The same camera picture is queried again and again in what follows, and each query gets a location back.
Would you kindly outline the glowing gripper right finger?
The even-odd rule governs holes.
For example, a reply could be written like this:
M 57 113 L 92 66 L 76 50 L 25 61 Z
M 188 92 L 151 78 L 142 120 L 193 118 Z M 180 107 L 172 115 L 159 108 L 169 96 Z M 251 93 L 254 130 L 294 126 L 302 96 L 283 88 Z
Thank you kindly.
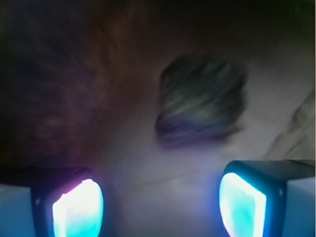
M 313 160 L 235 160 L 219 187 L 222 222 L 231 237 L 314 237 Z

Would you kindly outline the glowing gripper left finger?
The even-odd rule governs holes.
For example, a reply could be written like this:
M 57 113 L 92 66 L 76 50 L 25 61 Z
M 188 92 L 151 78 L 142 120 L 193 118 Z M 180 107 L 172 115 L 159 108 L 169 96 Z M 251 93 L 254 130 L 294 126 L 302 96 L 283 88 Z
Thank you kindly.
M 36 236 L 99 236 L 105 204 L 90 169 L 35 167 L 31 175 Z

